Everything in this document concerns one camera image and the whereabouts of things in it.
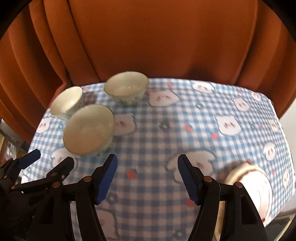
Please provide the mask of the small red-pattern white plate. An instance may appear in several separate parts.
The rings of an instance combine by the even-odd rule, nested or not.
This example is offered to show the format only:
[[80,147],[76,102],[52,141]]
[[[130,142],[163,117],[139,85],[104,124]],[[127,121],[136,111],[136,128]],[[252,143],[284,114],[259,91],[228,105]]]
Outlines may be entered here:
[[273,190],[267,173],[257,164],[243,163],[227,174],[220,175],[218,182],[233,185],[243,184],[251,197],[261,221],[267,226],[271,218]]

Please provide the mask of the floral bowl front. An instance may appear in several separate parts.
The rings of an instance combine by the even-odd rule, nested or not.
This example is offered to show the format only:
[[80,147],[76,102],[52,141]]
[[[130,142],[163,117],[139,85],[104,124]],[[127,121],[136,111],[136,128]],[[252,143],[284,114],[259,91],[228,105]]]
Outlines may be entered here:
[[115,116],[105,105],[91,104],[67,122],[63,132],[65,148],[75,156],[96,156],[107,150],[113,139]]

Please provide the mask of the floral bowl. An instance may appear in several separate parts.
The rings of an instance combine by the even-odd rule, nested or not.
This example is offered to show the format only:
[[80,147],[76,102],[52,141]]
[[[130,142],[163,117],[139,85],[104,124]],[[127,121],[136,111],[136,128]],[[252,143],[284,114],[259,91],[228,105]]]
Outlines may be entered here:
[[110,77],[104,85],[104,91],[118,104],[136,105],[144,98],[148,85],[146,75],[127,71]]
[[107,150],[113,139],[115,116],[105,105],[91,104],[67,122],[63,132],[65,148],[75,156],[96,156]]
[[61,92],[50,106],[50,114],[67,121],[84,106],[83,89],[79,86],[70,87]]

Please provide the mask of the blue checkered bear tablecloth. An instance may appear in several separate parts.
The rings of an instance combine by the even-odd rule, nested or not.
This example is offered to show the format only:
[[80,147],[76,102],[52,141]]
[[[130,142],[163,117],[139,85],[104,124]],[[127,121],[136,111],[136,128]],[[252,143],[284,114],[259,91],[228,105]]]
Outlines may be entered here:
[[241,178],[263,191],[260,207],[270,223],[295,192],[295,170],[273,103],[246,88],[204,81],[151,79],[137,105],[115,103],[103,84],[84,87],[87,103],[108,106],[116,130],[100,156],[75,157],[65,183],[93,173],[110,153],[118,168],[107,197],[96,207],[108,240],[186,240],[198,207],[187,195],[177,167],[185,154],[204,175],[224,182],[241,164],[257,174]]

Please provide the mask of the orange curtain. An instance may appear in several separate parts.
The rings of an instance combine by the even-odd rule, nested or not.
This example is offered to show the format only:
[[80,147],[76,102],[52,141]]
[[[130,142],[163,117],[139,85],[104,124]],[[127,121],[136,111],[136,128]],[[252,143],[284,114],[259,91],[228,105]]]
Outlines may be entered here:
[[30,142],[71,85],[124,71],[237,85],[282,116],[295,99],[295,40],[263,1],[1,1],[1,118]]

